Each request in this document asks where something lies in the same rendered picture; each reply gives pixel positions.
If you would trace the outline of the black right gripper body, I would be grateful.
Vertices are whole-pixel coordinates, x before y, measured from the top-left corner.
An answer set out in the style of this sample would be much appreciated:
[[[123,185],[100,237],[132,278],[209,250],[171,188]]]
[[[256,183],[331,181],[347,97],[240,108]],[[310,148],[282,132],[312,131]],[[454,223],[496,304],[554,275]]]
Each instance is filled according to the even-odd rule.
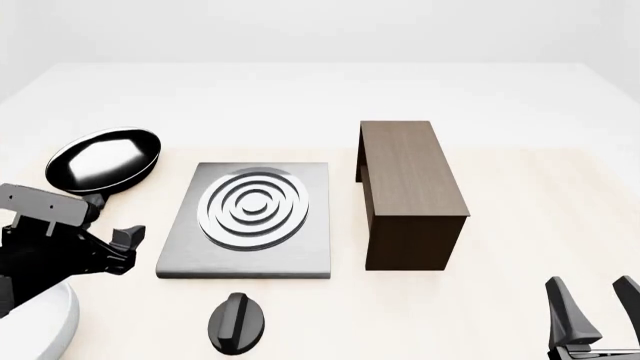
[[[549,360],[640,360],[640,349],[598,350],[588,344],[566,344],[547,352]]]

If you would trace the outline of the round black stove knob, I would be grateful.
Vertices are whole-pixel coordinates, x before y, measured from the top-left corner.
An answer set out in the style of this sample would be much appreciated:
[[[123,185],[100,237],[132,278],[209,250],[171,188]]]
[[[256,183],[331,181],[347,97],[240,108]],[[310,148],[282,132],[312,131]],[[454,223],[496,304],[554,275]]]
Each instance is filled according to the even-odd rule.
[[[245,293],[231,293],[211,314],[207,333],[219,353],[239,356],[259,343],[265,327],[260,305]]]

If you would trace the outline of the dark brown wooden shelf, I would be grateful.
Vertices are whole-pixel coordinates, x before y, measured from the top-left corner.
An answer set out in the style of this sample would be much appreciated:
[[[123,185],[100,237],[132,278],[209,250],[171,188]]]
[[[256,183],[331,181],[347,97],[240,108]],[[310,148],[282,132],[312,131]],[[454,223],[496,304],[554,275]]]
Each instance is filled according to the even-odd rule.
[[[469,209],[428,121],[363,121],[355,181],[369,229],[368,271],[442,271]]]

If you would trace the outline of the pale grey plate on stalk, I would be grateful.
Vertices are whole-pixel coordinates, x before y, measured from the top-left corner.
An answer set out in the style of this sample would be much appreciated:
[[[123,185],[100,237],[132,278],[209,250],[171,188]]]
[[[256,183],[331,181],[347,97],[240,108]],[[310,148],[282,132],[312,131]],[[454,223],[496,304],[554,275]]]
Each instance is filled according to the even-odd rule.
[[[56,224],[80,227],[89,214],[89,204],[84,200],[9,183],[0,185],[0,209],[16,213],[12,229],[30,218],[47,224],[48,237]]]

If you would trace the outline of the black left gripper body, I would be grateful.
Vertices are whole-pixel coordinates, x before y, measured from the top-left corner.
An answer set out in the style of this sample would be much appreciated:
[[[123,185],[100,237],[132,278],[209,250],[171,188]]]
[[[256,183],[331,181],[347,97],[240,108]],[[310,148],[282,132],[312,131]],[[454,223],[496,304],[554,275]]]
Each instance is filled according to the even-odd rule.
[[[54,263],[69,275],[106,272],[124,275],[135,266],[137,251],[107,244],[82,227],[58,224],[47,238],[52,245]]]

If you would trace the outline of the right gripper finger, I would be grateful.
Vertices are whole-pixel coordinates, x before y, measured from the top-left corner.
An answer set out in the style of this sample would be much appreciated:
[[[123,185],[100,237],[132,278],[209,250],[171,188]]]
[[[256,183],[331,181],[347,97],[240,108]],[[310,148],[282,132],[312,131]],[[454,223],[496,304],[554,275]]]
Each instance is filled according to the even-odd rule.
[[[591,351],[591,345],[603,336],[583,314],[562,278],[553,276],[545,289],[550,311],[549,350]]]
[[[630,276],[623,275],[614,281],[613,287],[633,326],[636,338],[640,338],[640,285]]]

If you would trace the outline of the grey stove plate with rings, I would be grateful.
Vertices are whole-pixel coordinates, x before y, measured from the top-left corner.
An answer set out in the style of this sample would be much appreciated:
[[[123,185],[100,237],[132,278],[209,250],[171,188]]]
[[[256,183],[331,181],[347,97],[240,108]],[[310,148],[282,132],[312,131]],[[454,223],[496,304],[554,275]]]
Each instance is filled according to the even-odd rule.
[[[330,278],[328,164],[198,164],[156,275]]]

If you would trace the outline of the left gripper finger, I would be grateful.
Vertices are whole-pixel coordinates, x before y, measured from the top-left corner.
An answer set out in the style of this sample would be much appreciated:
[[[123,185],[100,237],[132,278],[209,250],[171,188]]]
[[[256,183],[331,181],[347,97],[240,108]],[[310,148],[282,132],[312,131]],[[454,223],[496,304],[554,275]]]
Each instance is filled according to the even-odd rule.
[[[104,209],[106,197],[102,194],[90,194],[83,196],[82,200],[88,204],[88,209],[81,228],[88,230],[91,224],[99,218],[101,211]]]
[[[111,258],[124,259],[136,254],[137,248],[145,238],[146,227],[136,225],[127,229],[114,229],[110,248]]]

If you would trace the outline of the black frying pan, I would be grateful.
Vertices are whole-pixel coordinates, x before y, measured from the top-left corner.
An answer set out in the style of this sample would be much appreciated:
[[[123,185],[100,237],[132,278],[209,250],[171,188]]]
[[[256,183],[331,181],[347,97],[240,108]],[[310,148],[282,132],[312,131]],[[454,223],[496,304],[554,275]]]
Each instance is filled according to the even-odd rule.
[[[69,194],[110,196],[144,180],[161,149],[160,138],[144,128],[108,128],[63,146],[44,174],[50,185]]]

